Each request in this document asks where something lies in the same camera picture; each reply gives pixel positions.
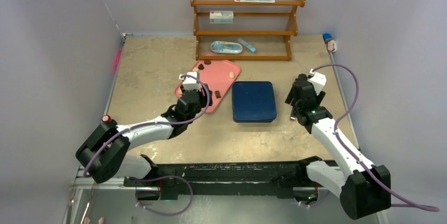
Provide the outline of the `black handled metal tongs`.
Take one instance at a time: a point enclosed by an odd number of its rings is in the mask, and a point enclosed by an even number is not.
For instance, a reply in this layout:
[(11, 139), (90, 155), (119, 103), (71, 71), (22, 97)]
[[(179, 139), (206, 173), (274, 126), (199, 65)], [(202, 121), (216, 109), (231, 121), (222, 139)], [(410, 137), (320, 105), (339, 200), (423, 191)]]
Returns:
[(293, 110), (292, 110), (291, 113), (290, 113), (290, 119), (291, 119), (291, 120), (296, 120), (296, 117), (295, 117), (295, 114), (294, 114), (294, 111), (293, 111)]

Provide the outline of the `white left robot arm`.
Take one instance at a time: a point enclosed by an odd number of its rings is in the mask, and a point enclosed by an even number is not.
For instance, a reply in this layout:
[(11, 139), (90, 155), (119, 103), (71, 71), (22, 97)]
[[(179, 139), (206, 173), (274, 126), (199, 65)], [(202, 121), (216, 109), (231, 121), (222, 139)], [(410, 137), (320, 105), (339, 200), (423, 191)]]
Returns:
[(130, 125), (101, 122), (75, 154), (84, 167), (83, 176), (96, 183), (114, 177), (132, 177), (145, 187), (152, 186), (157, 181), (155, 163), (144, 155), (129, 158), (127, 153), (136, 147), (184, 133), (211, 106), (211, 96), (208, 85), (201, 83), (196, 89), (183, 89), (176, 104), (153, 120)]

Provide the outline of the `blue chocolate tin box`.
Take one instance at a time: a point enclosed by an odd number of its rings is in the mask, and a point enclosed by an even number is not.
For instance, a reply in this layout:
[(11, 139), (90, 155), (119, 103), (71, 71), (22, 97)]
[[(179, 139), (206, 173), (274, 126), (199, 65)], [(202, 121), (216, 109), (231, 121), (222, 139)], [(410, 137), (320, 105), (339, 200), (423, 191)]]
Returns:
[(233, 121), (236, 123), (272, 123), (275, 120), (273, 119), (235, 119)]

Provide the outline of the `dark blue tin lid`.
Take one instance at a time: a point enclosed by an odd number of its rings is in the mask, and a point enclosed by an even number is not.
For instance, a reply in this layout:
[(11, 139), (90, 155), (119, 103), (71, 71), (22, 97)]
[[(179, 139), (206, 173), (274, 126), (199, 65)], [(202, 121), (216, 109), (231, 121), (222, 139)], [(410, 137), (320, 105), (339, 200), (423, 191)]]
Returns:
[(268, 81), (237, 81), (232, 85), (232, 118), (277, 117), (273, 84)]

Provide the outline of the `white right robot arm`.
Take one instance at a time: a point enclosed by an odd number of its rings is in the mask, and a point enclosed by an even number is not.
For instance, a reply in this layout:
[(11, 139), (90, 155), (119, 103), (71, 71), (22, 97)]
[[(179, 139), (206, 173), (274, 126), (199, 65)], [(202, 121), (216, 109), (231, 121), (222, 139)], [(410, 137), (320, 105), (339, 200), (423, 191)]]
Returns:
[(297, 169), (297, 181), (307, 186), (316, 182), (340, 200), (345, 213), (353, 220), (391, 207), (389, 170), (376, 166), (364, 157), (336, 125), (335, 119), (321, 102), (326, 76), (300, 74), (293, 82), (286, 103), (298, 123), (331, 154), (337, 168), (325, 161), (308, 161)]

